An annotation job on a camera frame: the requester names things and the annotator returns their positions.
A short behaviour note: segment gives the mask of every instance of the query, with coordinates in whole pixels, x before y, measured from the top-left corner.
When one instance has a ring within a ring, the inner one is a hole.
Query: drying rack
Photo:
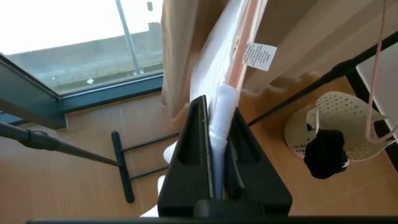
[[[382,41],[381,50],[384,50],[397,42],[398,42],[398,31],[391,34],[389,37],[385,38]],[[346,60],[344,62],[341,62],[338,65],[334,66],[328,73],[324,74],[324,76],[322,76],[320,79],[318,79],[311,85],[307,86],[303,90],[299,91],[295,95],[293,95],[290,98],[288,98],[287,100],[283,101],[281,104],[277,105],[273,109],[260,115],[256,119],[248,122],[248,126],[252,126],[252,125],[258,123],[260,120],[266,118],[267,116],[280,110],[281,108],[291,104],[295,100],[311,93],[313,90],[316,90],[317,88],[323,86],[324,84],[327,84],[333,80],[336,80],[337,78],[343,77],[343,76],[355,71],[356,66],[358,64],[371,58],[373,55],[376,54],[376,49],[377,49],[377,45],[374,45],[374,46],[370,47],[369,49],[365,50],[363,53],[357,55],[356,57]],[[147,142],[140,143],[140,144],[137,144],[134,146],[123,148],[123,146],[121,144],[121,139],[120,139],[119,133],[116,131],[113,131],[112,132],[112,140],[113,140],[114,151],[116,154],[116,161],[114,161],[112,159],[108,159],[103,156],[94,154],[92,152],[88,152],[88,151],[80,149],[78,147],[69,145],[67,143],[60,142],[58,139],[55,139],[55,138],[49,136],[47,133],[44,133],[42,131],[21,129],[21,128],[12,126],[10,124],[0,122],[0,136],[19,141],[21,144],[25,145],[26,147],[30,147],[33,149],[46,149],[49,151],[58,151],[58,152],[62,152],[65,154],[70,154],[73,156],[82,157],[82,158],[89,159],[92,161],[102,162],[105,164],[109,164],[109,165],[118,167],[119,171],[120,171],[124,194],[126,197],[126,201],[128,203],[132,203],[135,199],[134,192],[132,191],[130,181],[140,178],[140,177],[145,177],[147,175],[150,175],[150,174],[153,174],[153,173],[165,170],[165,169],[168,169],[169,167],[168,166],[160,167],[158,169],[150,170],[148,172],[130,177],[129,173],[127,171],[124,153],[127,151],[139,149],[140,147],[143,147],[143,146],[148,146],[153,143],[161,142],[166,139],[177,137],[179,134],[180,133],[169,134],[169,135],[161,137],[161,138],[153,139],[151,141],[147,141]]]

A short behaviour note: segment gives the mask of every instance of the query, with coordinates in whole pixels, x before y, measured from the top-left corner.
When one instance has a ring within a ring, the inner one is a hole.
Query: bright sky
[[[121,3],[132,34],[160,22],[163,0]],[[124,31],[114,0],[0,0],[0,52],[5,55],[119,35]]]

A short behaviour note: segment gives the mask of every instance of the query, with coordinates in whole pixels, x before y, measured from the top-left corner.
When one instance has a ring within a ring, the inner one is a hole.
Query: curtain
[[[164,1],[162,102],[172,118],[189,102],[190,74],[227,2]],[[379,0],[268,0],[255,42],[278,49],[269,71],[248,67],[243,88],[253,93],[269,85],[283,88],[305,73],[326,73],[360,54],[377,42],[382,4]],[[398,0],[388,0],[384,37],[396,30]]]

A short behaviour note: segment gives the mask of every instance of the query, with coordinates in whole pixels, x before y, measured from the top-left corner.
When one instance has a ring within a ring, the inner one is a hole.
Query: window
[[[0,52],[59,95],[162,73],[162,0],[118,1],[0,1]]]

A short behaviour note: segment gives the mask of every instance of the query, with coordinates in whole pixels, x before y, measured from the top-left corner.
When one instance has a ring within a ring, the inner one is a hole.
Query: tiled floor
[[[244,92],[239,108],[250,121],[315,79],[306,77],[285,90],[270,88],[257,97]],[[330,90],[352,94],[345,79],[336,80],[251,128],[293,195],[290,214],[398,215],[398,176],[385,152],[352,163],[344,173],[317,180],[285,145],[283,128],[289,116]],[[179,131],[185,113],[171,121],[157,93],[69,114],[68,129],[24,127],[44,130],[61,141],[114,159],[112,131],[119,131],[124,146],[130,146]],[[127,152],[130,174],[165,165],[163,150],[174,140]],[[127,204],[115,167],[27,149],[4,138],[0,145],[0,223],[40,217],[137,217],[156,204],[157,178],[166,172],[133,181],[136,201]]]

